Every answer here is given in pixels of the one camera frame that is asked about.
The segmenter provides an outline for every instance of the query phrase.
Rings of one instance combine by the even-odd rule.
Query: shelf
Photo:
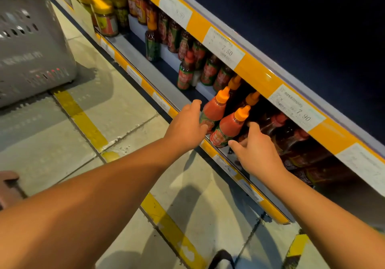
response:
[[[76,22],[82,20],[64,0],[55,1]],[[134,20],[131,23],[132,28],[139,27],[137,21]],[[164,60],[156,63],[147,61],[142,38],[133,33],[120,34],[112,38],[102,37],[98,32],[95,32],[94,35],[97,43],[172,118],[178,114],[183,106],[191,103],[193,99],[207,102],[207,99],[195,89],[185,92],[177,89],[177,72],[175,67],[170,66]],[[256,185],[249,181],[248,175],[243,174],[241,168],[236,166],[235,158],[232,158],[233,155],[228,155],[228,147],[217,149],[207,138],[202,141],[200,147],[277,223],[288,224],[290,221],[295,221],[284,205],[263,184],[258,183],[256,187]]]
[[[368,48],[354,52],[352,43],[326,49],[322,39],[306,44],[305,38],[326,35],[315,28],[298,38],[303,28],[293,26],[293,19],[280,23],[269,11],[268,6],[279,8],[272,0],[151,1],[385,196],[382,56]],[[343,37],[336,33],[331,37]],[[346,53],[338,56],[339,51]]]

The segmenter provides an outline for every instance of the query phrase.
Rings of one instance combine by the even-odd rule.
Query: floor tile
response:
[[[239,269],[281,269],[282,262],[300,227],[262,222],[250,238],[237,263]]]
[[[96,156],[47,93],[0,111],[0,169],[20,175],[20,187],[35,194]]]
[[[84,37],[69,41],[79,74],[66,88],[107,139],[118,138],[156,115],[155,109]]]
[[[60,26],[63,29],[64,36],[67,40],[79,37],[82,33],[64,16],[64,14],[54,5],[52,7],[55,11],[56,17],[59,20]]]
[[[321,254],[315,248],[312,242],[308,241],[303,250],[297,269],[329,269]]]
[[[95,168],[97,168],[97,167],[99,167],[99,166],[101,166],[103,164],[104,163],[102,162],[101,159],[99,159],[98,157],[94,158],[93,160],[91,160],[90,162],[85,164],[83,167],[80,167],[79,169],[74,171],[72,174],[70,174],[67,178],[63,179],[62,181],[66,181],[66,180],[71,179],[73,177],[79,176],[80,174],[83,174],[83,173],[85,173],[87,171],[95,169]]]
[[[180,259],[138,209],[96,263],[97,269],[185,269]]]
[[[167,127],[158,116],[108,151],[126,155],[161,138]],[[248,197],[236,191],[195,151],[177,160],[151,189],[206,261],[219,249],[237,257],[257,223],[258,216],[246,203]]]

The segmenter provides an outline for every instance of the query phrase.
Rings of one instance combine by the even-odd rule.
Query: hand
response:
[[[262,134],[259,125],[250,122],[248,138],[241,143],[229,141],[243,168],[264,184],[287,172],[268,135]]]
[[[175,144],[180,144],[184,153],[196,148],[205,138],[208,126],[199,125],[201,104],[200,100],[194,100],[191,104],[184,106],[171,121],[164,136],[165,139],[171,139]]]

